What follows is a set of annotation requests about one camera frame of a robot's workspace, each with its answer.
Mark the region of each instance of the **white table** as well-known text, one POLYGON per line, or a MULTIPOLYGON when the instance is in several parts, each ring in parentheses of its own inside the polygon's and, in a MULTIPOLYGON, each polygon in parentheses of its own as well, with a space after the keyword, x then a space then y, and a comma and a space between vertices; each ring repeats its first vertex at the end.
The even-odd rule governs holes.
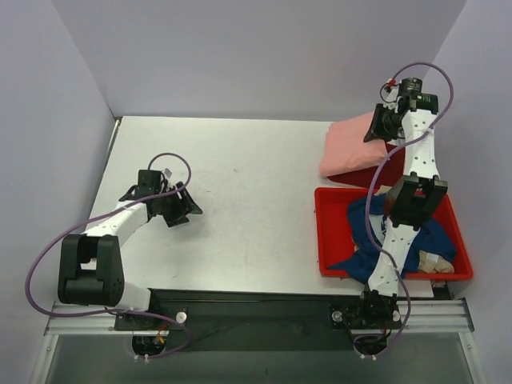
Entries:
MULTIPOLYGON (((111 210, 161 152, 190 163, 187 188, 204 210, 167 228, 154 218, 122 248, 125 278, 140 286, 297 294, 359 295, 352 279, 318 270, 314 190, 329 122, 124 117, 92 215, 111 210)), ((179 160, 161 158, 173 181, 179 160)), ((408 281, 413 296, 431 297, 428 281, 408 281)))

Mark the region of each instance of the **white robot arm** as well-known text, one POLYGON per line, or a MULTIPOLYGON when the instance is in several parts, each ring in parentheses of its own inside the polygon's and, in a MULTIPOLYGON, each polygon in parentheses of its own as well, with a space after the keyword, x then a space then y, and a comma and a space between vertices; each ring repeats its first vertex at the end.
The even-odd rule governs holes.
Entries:
MULTIPOLYGON (((386 195, 384 213, 386 236, 382 248, 391 253, 402 272, 409 248, 420 227, 435 212, 446 194, 447 184, 439 179, 434 155, 434 130, 431 123, 438 113, 438 98, 422 93, 422 80, 407 78, 390 93, 385 105, 377 104, 372 126, 365 141, 396 139, 405 141, 428 135, 405 148, 404 176, 386 195)), ((398 278, 391 260, 380 253, 377 266, 368 280, 370 292, 388 298, 398 294, 398 278)))
POLYGON ((116 206, 116 209, 126 206, 124 210, 82 234, 70 234, 62 240, 58 278, 61 302, 108 306, 118 310, 147 311, 150 308, 151 291, 124 279, 121 247, 154 216, 163 216, 168 227, 172 227, 188 222, 188 214, 202 214, 202 210, 186 189, 127 205, 183 186, 180 182, 172 186, 170 176, 169 170, 140 170, 138 184, 132 186, 116 206))

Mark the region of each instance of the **pink towel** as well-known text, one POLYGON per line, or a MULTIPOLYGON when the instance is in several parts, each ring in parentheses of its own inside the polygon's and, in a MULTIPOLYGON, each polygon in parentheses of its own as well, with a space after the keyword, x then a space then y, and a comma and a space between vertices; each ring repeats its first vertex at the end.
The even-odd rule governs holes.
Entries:
POLYGON ((320 161, 320 175, 326 178, 378 165, 387 155, 381 139, 363 142, 370 128, 373 112, 356 118, 333 122, 326 135, 326 148, 320 161))

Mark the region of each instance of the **gray wall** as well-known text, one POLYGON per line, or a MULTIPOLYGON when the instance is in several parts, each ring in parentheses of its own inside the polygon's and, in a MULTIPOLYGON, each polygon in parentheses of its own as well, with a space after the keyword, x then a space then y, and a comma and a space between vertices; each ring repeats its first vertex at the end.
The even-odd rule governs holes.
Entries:
MULTIPOLYGON (((23 283, 38 252, 88 215, 113 119, 50 0, 0 1, 0 382, 28 380, 47 318, 23 283)), ((34 290, 56 298, 53 252, 34 290)))
POLYGON ((434 60, 465 2, 54 0, 116 116, 323 121, 434 60))
MULTIPOLYGON (((438 124, 436 153, 474 268, 466 296, 489 383, 510 382, 512 344, 512 3, 469 0, 435 62, 455 101, 438 124)), ((429 72, 426 86, 444 96, 429 72)))

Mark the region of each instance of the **white bracket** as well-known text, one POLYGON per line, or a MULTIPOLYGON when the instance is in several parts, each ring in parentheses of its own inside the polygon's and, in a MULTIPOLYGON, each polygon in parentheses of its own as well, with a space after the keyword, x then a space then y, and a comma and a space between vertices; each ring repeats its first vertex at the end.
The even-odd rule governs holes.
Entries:
MULTIPOLYGON (((414 230, 412 226, 400 225, 394 228, 391 219, 386 220, 386 237, 382 248, 393 256, 399 273, 402 272, 410 245, 417 234, 418 231, 414 230)), ((383 296, 391 297, 398 292, 398 278, 395 268, 390 258, 382 252, 378 256, 374 272, 368 279, 368 287, 370 291, 376 290, 383 296)))
POLYGON ((423 140, 406 148, 404 174, 410 175, 411 172, 416 172, 420 178, 439 176, 435 164, 434 130, 429 128, 435 118, 436 116, 428 110, 409 111, 403 117, 402 127, 406 142, 415 140, 428 132, 423 140))

